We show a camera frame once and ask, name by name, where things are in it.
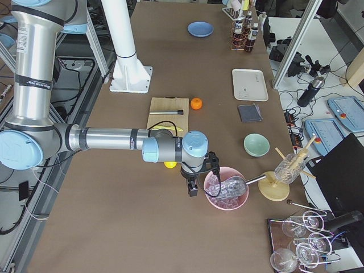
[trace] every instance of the green bowl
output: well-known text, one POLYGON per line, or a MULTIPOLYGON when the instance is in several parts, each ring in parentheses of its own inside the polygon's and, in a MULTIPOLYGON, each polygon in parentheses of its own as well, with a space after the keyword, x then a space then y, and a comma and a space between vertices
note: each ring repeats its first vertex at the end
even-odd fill
POLYGON ((245 151, 256 158, 269 152, 269 142, 264 136, 259 134, 247 135, 244 139, 245 151))

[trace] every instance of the warning label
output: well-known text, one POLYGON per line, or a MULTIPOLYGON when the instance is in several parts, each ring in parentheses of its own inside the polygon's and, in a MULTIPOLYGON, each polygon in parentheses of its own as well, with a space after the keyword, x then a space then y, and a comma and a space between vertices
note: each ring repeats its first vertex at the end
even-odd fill
POLYGON ((16 45, 16 51, 19 53, 28 53, 28 29, 25 27, 18 28, 18 43, 16 45))

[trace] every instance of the white tray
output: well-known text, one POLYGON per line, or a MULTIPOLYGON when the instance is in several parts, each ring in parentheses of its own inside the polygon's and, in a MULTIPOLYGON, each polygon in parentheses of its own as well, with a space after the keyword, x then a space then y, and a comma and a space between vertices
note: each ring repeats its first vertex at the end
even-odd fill
POLYGON ((267 101, 268 91, 263 72, 233 69, 234 97, 240 101, 267 101))

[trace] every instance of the white desk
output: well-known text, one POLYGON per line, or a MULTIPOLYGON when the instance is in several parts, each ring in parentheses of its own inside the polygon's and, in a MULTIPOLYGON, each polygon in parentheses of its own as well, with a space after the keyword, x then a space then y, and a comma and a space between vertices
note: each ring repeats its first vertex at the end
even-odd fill
MULTIPOLYGON (((299 24, 299 19, 294 19, 294 18, 269 18, 269 20, 271 25, 271 32, 275 33, 276 40, 286 39, 289 36, 293 36, 296 27, 299 24)), ((345 62, 343 61, 340 55, 337 55, 338 51, 336 50, 334 44, 330 40, 330 37, 326 33, 325 29, 323 28, 319 20, 315 19, 312 21, 310 28, 308 29, 303 41, 301 42, 298 52, 302 54, 302 58, 305 58, 306 55, 309 55, 312 58, 313 62, 318 60, 321 65, 327 65, 331 62, 330 64, 331 70, 336 71, 337 69, 341 68, 338 71, 336 71, 335 74, 345 78, 345 70, 346 70, 345 62)), ((276 61, 270 61, 270 62, 271 62, 271 67, 273 69, 273 73, 276 73, 276 70, 278 69, 280 63, 276 61)), ((302 95, 303 90, 298 90, 297 91, 298 93, 294 91, 296 91, 297 89, 305 89, 308 86, 308 83, 313 80, 313 77, 311 77, 308 73, 304 73, 300 77, 301 80, 299 80, 297 76, 285 77, 281 82, 281 84, 279 85, 278 91, 282 92, 280 98, 283 109, 297 106, 297 98, 299 98, 302 95)), ((359 100, 363 101, 364 96, 360 95, 362 94, 360 88, 356 87, 356 90, 359 93, 356 93, 348 86, 341 85, 340 78, 333 75, 332 73, 329 73, 328 76, 326 77, 324 87, 321 88, 321 90, 316 96, 318 100, 316 101, 313 107, 312 116, 305 118, 306 114, 311 113, 311 108, 309 106, 302 108, 302 112, 299 115, 300 120, 296 122, 296 125, 298 126, 302 125, 302 120, 301 120, 302 118, 304 120, 316 119, 316 118, 334 118, 334 115, 328 108, 326 101, 328 98, 336 98, 339 96, 337 94, 331 94, 331 93, 338 93, 342 96, 356 96, 359 100)), ((303 141, 303 144, 306 144, 307 140, 308 136, 307 132, 305 131, 305 140, 303 141)), ((320 154, 318 154, 318 152, 315 150, 314 147, 310 147, 309 155, 311 158, 315 158, 320 154)), ((307 177, 305 175, 302 175, 302 181, 303 182, 307 181, 307 177)), ((315 179, 310 178, 305 188, 309 196, 311 197, 312 201, 320 209, 330 209, 315 179)), ((338 263, 333 263, 331 266, 329 266, 328 267, 329 272, 336 272, 339 270, 348 270, 351 268, 363 267, 363 264, 361 263, 361 261, 359 260, 359 258, 357 257, 357 255, 355 254, 354 250, 351 247, 349 249, 339 250, 337 251, 337 253, 340 254, 342 261, 338 263)))

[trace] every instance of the black cylinder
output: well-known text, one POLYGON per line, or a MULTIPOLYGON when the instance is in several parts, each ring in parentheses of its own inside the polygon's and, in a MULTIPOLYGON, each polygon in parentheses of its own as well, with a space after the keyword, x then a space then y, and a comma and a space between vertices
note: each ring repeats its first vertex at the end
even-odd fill
POLYGON ((335 231, 338 228, 352 224, 364 219, 363 214, 358 210, 353 210, 352 212, 345 213, 342 216, 334 218, 325 223, 325 229, 330 231, 335 231))
POLYGON ((323 77, 316 77, 309 83, 307 89, 297 101, 297 104, 301 107, 306 107, 324 84, 325 79, 323 77))

